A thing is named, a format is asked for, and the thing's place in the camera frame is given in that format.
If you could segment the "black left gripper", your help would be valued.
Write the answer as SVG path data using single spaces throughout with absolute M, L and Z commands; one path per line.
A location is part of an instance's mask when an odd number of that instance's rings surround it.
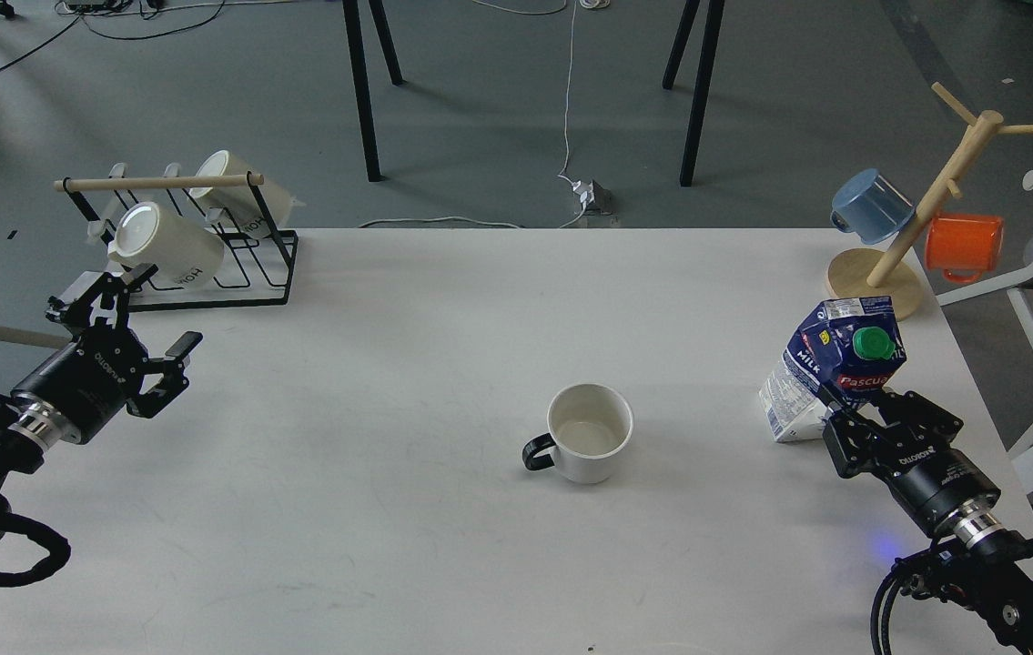
M 38 447 L 59 440 L 86 444 L 124 409 L 154 418 L 190 385 L 185 368 L 204 333 L 184 332 L 162 358 L 150 358 L 127 328 L 129 297 L 158 272 L 86 272 L 62 295 L 46 299 L 46 319 L 72 341 L 15 383 L 17 434 Z

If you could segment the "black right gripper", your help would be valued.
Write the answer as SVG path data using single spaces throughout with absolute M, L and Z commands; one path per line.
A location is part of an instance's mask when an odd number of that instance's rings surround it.
M 998 485 L 950 445 L 964 420 L 915 391 L 879 389 L 871 398 L 884 426 L 832 405 L 823 441 L 836 474 L 868 473 L 927 538 L 994 538 Z

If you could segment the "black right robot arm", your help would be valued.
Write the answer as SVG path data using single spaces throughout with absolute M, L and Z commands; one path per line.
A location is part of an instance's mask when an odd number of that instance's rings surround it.
M 825 383 L 823 439 L 841 478 L 874 474 L 916 523 L 929 545 L 896 559 L 870 614 L 871 648 L 887 654 L 890 617 L 900 597 L 973 610 L 999 644 L 1033 654 L 1033 539 L 993 514 L 999 489 L 952 447 L 964 423 L 915 391 L 877 389 L 870 403 L 881 422 Z

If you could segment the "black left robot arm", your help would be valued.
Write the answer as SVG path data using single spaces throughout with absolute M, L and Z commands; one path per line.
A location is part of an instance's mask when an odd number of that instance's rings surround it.
M 161 358 L 150 357 L 128 325 L 127 302 L 157 272 L 84 274 L 63 297 L 51 297 L 46 316 L 71 333 L 8 394 L 0 394 L 0 588 L 51 578 L 71 547 L 53 528 L 15 514 L 1 493 L 8 474 L 33 474 L 58 442 L 83 445 L 122 410 L 153 418 L 187 389 L 187 360 L 201 341 L 188 331 Z

